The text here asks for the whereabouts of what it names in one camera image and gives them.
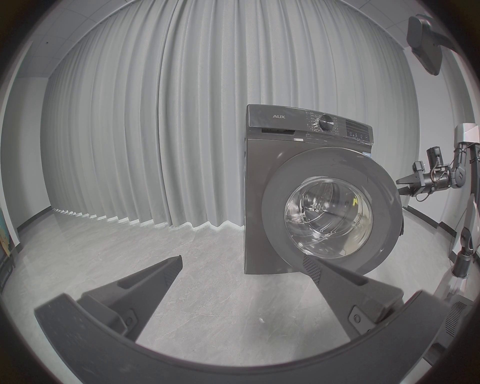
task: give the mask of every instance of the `mesh grille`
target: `mesh grille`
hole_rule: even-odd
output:
[[[460,301],[457,301],[455,304],[452,305],[452,308],[450,309],[447,319],[445,320],[445,331],[451,337],[455,337],[455,331],[456,331],[456,326],[458,324],[458,320],[460,319],[460,316],[462,315],[462,312],[466,307],[467,306]]]
[[[307,275],[310,276],[310,278],[313,280],[315,285],[318,286],[318,283],[320,282],[320,274],[322,273],[322,270],[312,260],[310,256],[305,255],[303,257],[303,268],[305,268],[305,270],[307,271]]]
[[[181,259],[178,259],[176,262],[174,262],[172,265],[169,265],[168,268],[164,272],[165,276],[165,284],[167,287],[170,287],[177,277],[177,275],[180,273],[182,269],[182,261]]]

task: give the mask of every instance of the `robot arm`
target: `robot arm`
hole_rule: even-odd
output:
[[[407,184],[400,188],[401,195],[417,196],[421,193],[432,194],[450,187],[461,188],[465,184],[467,171],[467,149],[480,143],[480,130],[475,123],[459,124],[455,128],[455,154],[450,165],[443,163],[440,147],[427,149],[430,172],[425,172],[422,161],[413,163],[413,174],[398,179],[397,184]]]

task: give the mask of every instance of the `control panel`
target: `control panel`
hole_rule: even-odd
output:
[[[315,133],[328,133],[368,144],[373,144],[373,129],[370,125],[312,110],[305,110],[307,129]]]
[[[250,104],[247,126],[265,134],[290,136],[292,140],[301,140],[302,134],[308,139],[309,132],[314,132],[373,144],[370,125],[309,109]]]

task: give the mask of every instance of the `control knob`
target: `control knob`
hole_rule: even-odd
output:
[[[322,115],[318,120],[318,125],[324,131],[331,131],[334,126],[333,119],[328,115]]]

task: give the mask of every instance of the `washing machine door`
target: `washing machine door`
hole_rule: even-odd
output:
[[[393,249],[402,226],[395,183],[371,158],[338,147],[302,152],[271,177],[262,199],[275,251],[304,272],[304,254],[365,274]]]

